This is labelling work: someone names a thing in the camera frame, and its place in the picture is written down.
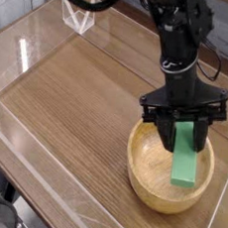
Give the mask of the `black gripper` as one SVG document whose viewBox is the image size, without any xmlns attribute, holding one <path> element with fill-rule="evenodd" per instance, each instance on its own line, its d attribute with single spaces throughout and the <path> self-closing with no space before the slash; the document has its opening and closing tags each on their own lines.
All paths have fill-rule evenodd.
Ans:
<svg viewBox="0 0 228 228">
<path fill-rule="evenodd" d="M 174 121 L 194 121 L 193 146 L 199 153 L 204 150 L 208 125 L 226 120 L 228 90 L 199 79 L 195 65 L 180 72 L 166 72 L 165 79 L 161 88 L 140 98 L 143 121 L 157 124 L 161 141 L 169 152 L 174 150 Z"/>
</svg>

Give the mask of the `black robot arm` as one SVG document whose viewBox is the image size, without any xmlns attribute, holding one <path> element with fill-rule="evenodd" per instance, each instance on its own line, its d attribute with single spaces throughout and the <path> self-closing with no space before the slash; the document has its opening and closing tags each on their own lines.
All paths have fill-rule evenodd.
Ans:
<svg viewBox="0 0 228 228">
<path fill-rule="evenodd" d="M 120 0 L 68 0 L 86 11 L 101 12 Z M 208 126 L 225 121 L 228 90 L 207 84 L 198 76 L 198 48 L 213 29 L 213 12 L 206 0 L 140 0 L 159 33 L 160 67 L 166 83 L 140 98 L 143 121 L 158 129 L 164 148 L 176 146 L 176 125 L 191 122 L 192 147 L 204 150 Z"/>
</svg>

